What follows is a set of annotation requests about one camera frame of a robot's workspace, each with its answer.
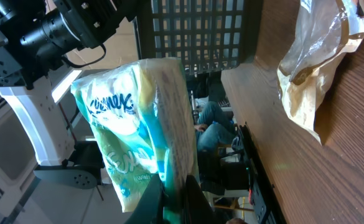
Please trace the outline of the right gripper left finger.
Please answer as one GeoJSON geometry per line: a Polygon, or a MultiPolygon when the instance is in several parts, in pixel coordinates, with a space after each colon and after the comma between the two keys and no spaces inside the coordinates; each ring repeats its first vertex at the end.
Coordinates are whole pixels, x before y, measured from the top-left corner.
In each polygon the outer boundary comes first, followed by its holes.
{"type": "Polygon", "coordinates": [[[159,175],[155,174],[125,224],[163,224],[163,209],[164,186],[159,175]]]}

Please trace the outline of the clear brown bread bag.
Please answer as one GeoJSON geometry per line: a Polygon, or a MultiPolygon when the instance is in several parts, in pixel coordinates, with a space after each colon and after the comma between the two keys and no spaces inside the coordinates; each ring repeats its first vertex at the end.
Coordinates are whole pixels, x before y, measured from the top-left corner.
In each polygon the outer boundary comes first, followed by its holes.
{"type": "Polygon", "coordinates": [[[294,41],[277,68],[287,117],[317,141],[315,112],[347,53],[364,39],[364,0],[300,0],[294,41]]]}

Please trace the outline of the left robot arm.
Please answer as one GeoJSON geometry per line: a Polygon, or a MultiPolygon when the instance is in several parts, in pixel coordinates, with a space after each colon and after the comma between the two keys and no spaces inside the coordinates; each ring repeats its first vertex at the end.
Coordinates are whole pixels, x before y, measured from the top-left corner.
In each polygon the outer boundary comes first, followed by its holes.
{"type": "Polygon", "coordinates": [[[103,47],[122,20],[136,17],[139,0],[0,0],[0,95],[14,110],[35,151],[35,175],[78,189],[101,184],[98,146],[77,142],[52,96],[49,72],[75,68],[67,53],[103,47]]]}

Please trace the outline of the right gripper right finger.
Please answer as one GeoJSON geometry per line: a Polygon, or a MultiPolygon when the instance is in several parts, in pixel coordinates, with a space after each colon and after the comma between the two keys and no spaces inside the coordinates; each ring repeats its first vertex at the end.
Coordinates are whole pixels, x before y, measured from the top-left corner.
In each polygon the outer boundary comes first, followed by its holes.
{"type": "Polygon", "coordinates": [[[192,175],[188,175],[185,182],[183,215],[187,224],[216,223],[216,216],[192,175]]]}

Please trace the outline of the small teal white packet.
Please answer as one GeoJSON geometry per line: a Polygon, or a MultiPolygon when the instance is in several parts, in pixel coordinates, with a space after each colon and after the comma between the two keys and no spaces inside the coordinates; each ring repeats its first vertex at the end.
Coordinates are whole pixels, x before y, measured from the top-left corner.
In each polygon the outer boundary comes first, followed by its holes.
{"type": "Polygon", "coordinates": [[[152,177],[164,186],[164,218],[182,221],[182,187],[198,177],[197,143],[178,58],[150,58],[71,85],[124,212],[136,209],[152,177]]]}

